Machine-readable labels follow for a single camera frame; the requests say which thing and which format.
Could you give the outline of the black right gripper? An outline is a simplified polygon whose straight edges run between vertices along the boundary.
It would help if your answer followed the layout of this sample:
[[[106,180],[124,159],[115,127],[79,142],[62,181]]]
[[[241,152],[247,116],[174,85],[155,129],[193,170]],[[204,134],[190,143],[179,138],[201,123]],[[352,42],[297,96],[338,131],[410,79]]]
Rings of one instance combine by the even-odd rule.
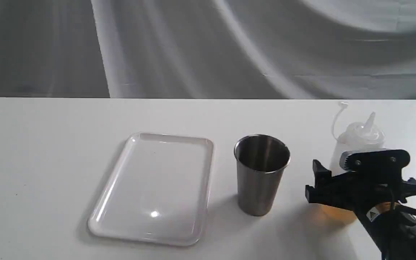
[[[402,178],[409,165],[410,154],[403,149],[344,152],[340,166],[346,170],[337,176],[314,159],[314,185],[305,186],[305,197],[311,204],[322,204],[354,211],[357,204],[381,199],[407,202],[416,196],[416,179]]]

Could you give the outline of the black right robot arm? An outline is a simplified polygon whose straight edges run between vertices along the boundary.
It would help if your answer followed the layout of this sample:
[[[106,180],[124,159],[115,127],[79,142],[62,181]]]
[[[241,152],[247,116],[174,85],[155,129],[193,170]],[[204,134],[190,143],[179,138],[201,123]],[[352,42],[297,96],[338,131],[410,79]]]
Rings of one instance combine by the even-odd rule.
[[[416,209],[406,205],[416,196],[416,179],[402,178],[410,154],[403,149],[343,152],[332,172],[314,159],[314,185],[305,186],[311,204],[352,211],[380,250],[383,260],[416,260]]]

